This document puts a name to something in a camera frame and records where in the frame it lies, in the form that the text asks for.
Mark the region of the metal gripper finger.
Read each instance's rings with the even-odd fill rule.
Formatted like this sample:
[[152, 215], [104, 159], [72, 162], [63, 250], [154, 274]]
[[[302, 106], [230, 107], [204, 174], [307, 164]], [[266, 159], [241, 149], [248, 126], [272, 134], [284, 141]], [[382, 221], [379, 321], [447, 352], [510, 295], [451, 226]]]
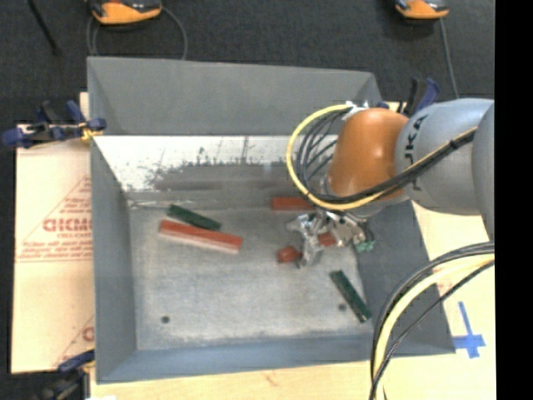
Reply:
[[312, 266], [320, 260], [324, 247], [320, 244], [318, 237], [302, 237], [296, 250], [298, 252], [296, 266], [304, 268]]
[[302, 241], [317, 240], [317, 231], [315, 224], [315, 214], [302, 214], [286, 222], [286, 229], [290, 232], [297, 233]]

